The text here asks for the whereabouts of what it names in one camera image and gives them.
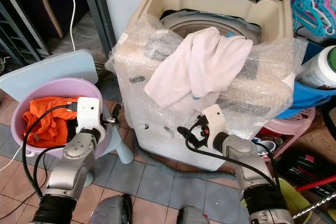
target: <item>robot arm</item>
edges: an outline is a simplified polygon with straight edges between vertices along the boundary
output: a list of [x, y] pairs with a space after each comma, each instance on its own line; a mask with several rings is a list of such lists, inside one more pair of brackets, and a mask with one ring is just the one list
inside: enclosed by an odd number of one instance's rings
[[[225, 118], [217, 104], [203, 110], [202, 114], [189, 130], [184, 127], [177, 128], [186, 141], [194, 145], [195, 149], [203, 145], [215, 149], [223, 157], [248, 164], [272, 179], [264, 159], [259, 157], [257, 147], [252, 141], [223, 132]], [[192, 133], [196, 126], [201, 127], [201, 136], [204, 136], [200, 141]], [[268, 180], [241, 165], [236, 166], [236, 176], [244, 192], [251, 224], [294, 223], [281, 192]]]
[[87, 172], [96, 162], [97, 144], [105, 137], [103, 123], [118, 122], [118, 110], [111, 119], [101, 120], [102, 105], [96, 98], [78, 99], [78, 127], [65, 145], [60, 161], [51, 172], [39, 208], [31, 224], [71, 223], [72, 212], [81, 195]]

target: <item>top-loading washing machine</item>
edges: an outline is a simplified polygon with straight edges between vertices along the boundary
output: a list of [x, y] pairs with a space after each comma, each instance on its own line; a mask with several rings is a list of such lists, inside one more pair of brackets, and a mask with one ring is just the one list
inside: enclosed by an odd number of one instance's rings
[[[160, 19], [163, 27], [171, 30], [170, 33], [175, 32], [183, 38], [210, 26], [217, 27], [227, 37], [243, 35], [253, 40], [254, 45], [293, 37], [290, 0], [143, 0], [128, 27], [137, 27], [138, 19], [144, 15]], [[143, 50], [132, 47], [131, 43], [127, 45], [130, 39], [128, 32], [129, 29], [126, 29], [112, 51], [113, 64], [123, 96], [126, 120], [135, 129], [140, 146], [182, 163], [217, 170], [223, 160], [193, 153], [186, 148], [184, 138], [171, 123], [179, 123], [179, 112], [160, 109], [145, 94], [144, 86], [163, 59], [145, 56]], [[178, 37], [172, 43], [178, 45]], [[144, 44], [153, 43], [153, 36], [141, 39]], [[193, 125], [193, 116], [187, 121], [186, 118], [181, 119], [181, 123]]]

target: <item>white plastic jar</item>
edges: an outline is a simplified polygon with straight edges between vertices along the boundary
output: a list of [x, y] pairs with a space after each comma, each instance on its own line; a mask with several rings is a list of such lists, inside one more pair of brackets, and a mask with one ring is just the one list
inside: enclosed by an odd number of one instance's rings
[[302, 65], [296, 80], [315, 89], [336, 89], [336, 46], [330, 46]]

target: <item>orange cloth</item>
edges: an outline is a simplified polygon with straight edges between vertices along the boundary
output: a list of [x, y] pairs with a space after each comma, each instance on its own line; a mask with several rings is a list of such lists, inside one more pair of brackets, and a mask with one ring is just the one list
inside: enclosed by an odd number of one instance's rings
[[[23, 119], [28, 123], [26, 130], [45, 113], [47, 110], [65, 105], [67, 102], [77, 102], [76, 98], [44, 97], [30, 101], [29, 111], [23, 114]], [[67, 109], [56, 109], [48, 113], [31, 131], [28, 136], [27, 144], [39, 148], [48, 148], [67, 143], [68, 128], [67, 120], [75, 119], [76, 111]]]

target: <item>white cloth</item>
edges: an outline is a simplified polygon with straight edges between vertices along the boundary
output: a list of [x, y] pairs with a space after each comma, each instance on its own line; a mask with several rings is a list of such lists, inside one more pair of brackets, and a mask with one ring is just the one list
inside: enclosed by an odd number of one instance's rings
[[228, 89], [252, 45], [244, 36], [221, 36], [215, 27], [189, 34], [155, 70], [145, 92], [161, 108], [201, 111]]

